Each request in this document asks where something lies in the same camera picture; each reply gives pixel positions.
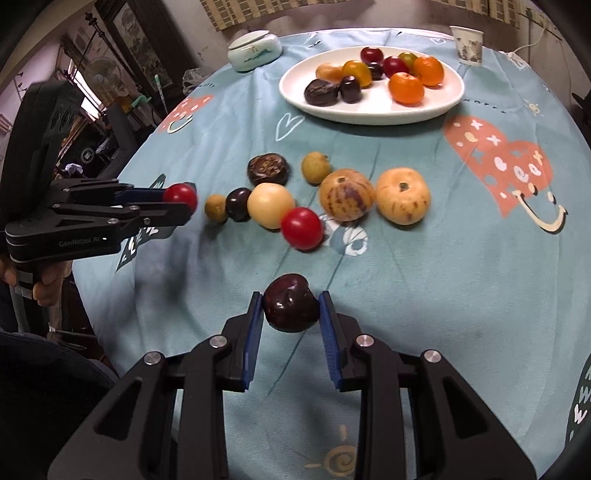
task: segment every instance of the oval plate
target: oval plate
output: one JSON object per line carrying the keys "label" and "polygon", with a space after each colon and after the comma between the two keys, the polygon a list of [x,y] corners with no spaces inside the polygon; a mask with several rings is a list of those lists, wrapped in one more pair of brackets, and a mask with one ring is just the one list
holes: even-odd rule
{"label": "oval plate", "polygon": [[[310,115],[354,125],[404,125],[424,122],[443,115],[462,101],[465,86],[462,77],[449,65],[443,64],[445,79],[437,89],[425,88],[425,98],[420,105],[404,106],[393,102],[388,90],[388,78],[373,82],[370,88],[363,90],[363,99],[359,103],[344,103],[319,107],[309,105],[304,99],[304,89],[316,78],[316,67],[322,63],[344,64],[348,60],[359,59],[364,47],[348,47],[320,53],[302,60],[287,70],[279,82],[281,96],[293,106]],[[417,51],[396,47],[377,47],[384,52],[384,57],[397,57],[410,51],[418,57],[426,55]]]}

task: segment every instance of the red fruit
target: red fruit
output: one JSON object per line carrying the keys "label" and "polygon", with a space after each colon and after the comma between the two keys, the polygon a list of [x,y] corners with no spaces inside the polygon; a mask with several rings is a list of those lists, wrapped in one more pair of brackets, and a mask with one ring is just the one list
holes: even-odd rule
{"label": "red fruit", "polygon": [[404,63],[404,60],[399,59],[398,57],[388,57],[385,59],[382,64],[382,70],[388,78],[391,78],[392,75],[396,73],[410,73],[408,65]]}
{"label": "red fruit", "polygon": [[281,233],[293,248],[306,251],[320,245],[324,238],[324,227],[312,210],[297,207],[283,217]]}
{"label": "red fruit", "polygon": [[191,185],[186,183],[175,183],[168,187],[162,195],[162,201],[167,203],[185,203],[191,209],[191,213],[197,210],[197,192]]}
{"label": "red fruit", "polygon": [[381,64],[384,59],[384,52],[382,52],[379,48],[375,47],[365,47],[361,50],[361,61],[363,63],[379,63]]}

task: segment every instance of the light blue tablecloth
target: light blue tablecloth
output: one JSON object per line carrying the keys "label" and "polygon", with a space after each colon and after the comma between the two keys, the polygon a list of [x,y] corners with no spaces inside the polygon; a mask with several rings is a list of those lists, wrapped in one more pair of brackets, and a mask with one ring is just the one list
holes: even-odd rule
{"label": "light blue tablecloth", "polygon": [[[200,207],[174,233],[142,231],[121,254],[76,261],[76,283],[108,357],[123,374],[147,351],[189,351],[245,312],[254,290],[300,273],[392,348],[441,350],[541,475],[591,403],[591,371],[579,385],[591,351],[591,155],[574,122],[535,72],[492,50],[479,69],[460,65],[449,40],[389,29],[282,43],[275,62],[247,74],[225,67],[198,87],[121,181],[194,182],[203,202],[249,186],[248,161],[277,152],[293,167],[290,192],[321,213],[317,189],[299,172],[305,154],[321,151],[334,168],[372,181],[389,168],[417,169],[431,188],[431,210],[407,231],[376,211],[358,225],[328,221],[326,246],[305,254],[253,221],[211,225]],[[279,79],[298,61],[365,45],[437,56],[464,78],[464,101],[417,125],[357,127],[305,116],[281,99]],[[554,222],[560,205],[568,211],[560,232],[534,223],[532,215]],[[318,326],[302,335],[265,326],[251,389],[225,399],[232,478],[350,473],[359,397],[334,391]]]}

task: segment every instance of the paper cup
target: paper cup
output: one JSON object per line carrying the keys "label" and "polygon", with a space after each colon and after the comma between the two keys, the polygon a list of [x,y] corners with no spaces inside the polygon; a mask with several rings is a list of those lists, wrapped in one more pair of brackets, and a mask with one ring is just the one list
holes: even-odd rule
{"label": "paper cup", "polygon": [[464,27],[451,27],[456,40],[457,58],[460,63],[482,67],[482,39],[484,32]]}

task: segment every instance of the fruit on plate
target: fruit on plate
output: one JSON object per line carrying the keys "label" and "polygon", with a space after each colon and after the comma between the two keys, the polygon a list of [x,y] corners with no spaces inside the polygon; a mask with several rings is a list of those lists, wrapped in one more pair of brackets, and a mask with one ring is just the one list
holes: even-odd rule
{"label": "fruit on plate", "polygon": [[388,57],[385,59],[384,63],[382,63],[382,69],[388,78],[391,78],[392,75],[400,72],[410,73],[408,66],[398,57]]}
{"label": "fruit on plate", "polygon": [[357,103],[361,100],[361,85],[353,76],[348,76],[342,79],[340,81],[339,90],[340,97],[345,103]]}
{"label": "fruit on plate", "polygon": [[277,230],[283,217],[296,208],[296,201],[283,185],[261,183],[248,197],[247,208],[254,221],[269,230]]}
{"label": "fruit on plate", "polygon": [[195,210],[197,210],[199,197],[197,197],[197,191],[191,187],[191,185],[186,183],[175,183],[164,191],[162,201],[185,203],[191,210],[191,213],[194,213]]}
{"label": "fruit on plate", "polygon": [[331,106],[339,101],[339,85],[327,80],[314,79],[304,90],[306,102],[314,106]]}
{"label": "fruit on plate", "polygon": [[343,77],[353,76],[361,85],[361,88],[366,88],[371,85],[371,72],[369,67],[359,60],[349,60],[343,65]]}
{"label": "fruit on plate", "polygon": [[443,65],[435,57],[420,57],[414,61],[413,72],[423,85],[436,87],[445,77]]}
{"label": "fruit on plate", "polygon": [[262,296],[262,307],[269,325],[280,332],[303,332],[320,318],[320,303],[297,273],[276,278]]}
{"label": "fruit on plate", "polygon": [[376,184],[378,210],[397,225],[421,220],[431,206],[431,193],[422,175],[411,168],[387,170]]}
{"label": "fruit on plate", "polygon": [[398,58],[400,60],[402,60],[406,66],[408,67],[408,69],[410,70],[409,73],[413,72],[413,65],[414,65],[414,61],[418,58],[414,53],[410,53],[409,51],[406,51],[404,53],[401,53]]}
{"label": "fruit on plate", "polygon": [[343,79],[343,66],[336,63],[323,63],[316,68],[316,78],[339,83]]}
{"label": "fruit on plate", "polygon": [[373,61],[371,63],[368,63],[367,66],[369,67],[369,71],[371,72],[371,78],[374,81],[377,80],[381,80],[382,77],[384,76],[384,71],[382,70],[382,66]]}
{"label": "fruit on plate", "polygon": [[248,215],[248,197],[252,192],[244,187],[232,190],[226,197],[226,213],[235,222],[250,220]]}
{"label": "fruit on plate", "polygon": [[225,222],[228,219],[228,213],[226,212],[226,197],[218,194],[207,197],[207,200],[205,200],[205,215],[214,222]]}
{"label": "fruit on plate", "polygon": [[408,73],[396,73],[388,82],[392,98],[403,105],[420,103],[425,97],[425,87],[421,81]]}
{"label": "fruit on plate", "polygon": [[312,210],[297,207],[283,217],[281,233],[298,250],[312,250],[324,240],[324,225]]}
{"label": "fruit on plate", "polygon": [[320,184],[318,197],[326,213],[338,222],[351,222],[365,215],[375,201],[371,182],[356,170],[342,168]]}
{"label": "fruit on plate", "polygon": [[312,185],[320,185],[331,171],[329,159],[323,153],[310,152],[301,161],[301,174]]}
{"label": "fruit on plate", "polygon": [[290,174],[290,165],[279,153],[265,153],[248,162],[246,174],[253,185],[263,182],[285,185]]}
{"label": "fruit on plate", "polygon": [[361,61],[364,63],[382,63],[384,60],[384,52],[376,47],[365,47],[361,50]]}

